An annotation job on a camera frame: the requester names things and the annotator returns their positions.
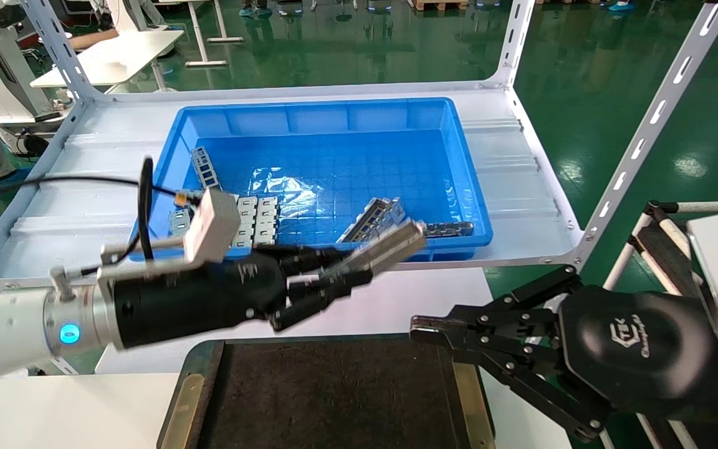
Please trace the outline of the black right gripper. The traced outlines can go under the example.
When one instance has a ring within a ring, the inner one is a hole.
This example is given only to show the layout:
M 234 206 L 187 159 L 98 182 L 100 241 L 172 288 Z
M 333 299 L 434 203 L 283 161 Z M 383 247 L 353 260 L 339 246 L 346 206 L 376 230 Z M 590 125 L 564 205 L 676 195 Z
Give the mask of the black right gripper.
M 576 268 L 564 265 L 489 304 L 455 305 L 444 317 L 413 316 L 408 335 L 452 347 L 456 361 L 482 367 L 584 442 L 600 437 L 609 412 L 574 400 L 510 354 L 455 349 L 457 344 L 467 336 L 553 339 L 559 322 L 567 369 L 618 411 L 681 414 L 694 407 L 704 370 L 718 351 L 701 302 L 581 287 Z M 566 296 L 558 313 L 547 307 Z

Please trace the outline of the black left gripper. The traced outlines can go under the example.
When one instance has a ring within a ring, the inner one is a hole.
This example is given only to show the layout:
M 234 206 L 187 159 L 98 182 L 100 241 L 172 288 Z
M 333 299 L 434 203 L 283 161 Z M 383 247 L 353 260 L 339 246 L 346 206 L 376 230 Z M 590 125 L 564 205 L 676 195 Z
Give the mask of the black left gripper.
M 293 283 L 287 290 L 287 276 L 327 268 L 345 259 L 348 251 L 281 246 L 280 252 L 280 266 L 274 258 L 252 254 L 152 279 L 115 282 L 120 346 L 134 349 L 267 316 L 273 331 L 282 332 L 373 280 L 370 270 L 361 270 Z

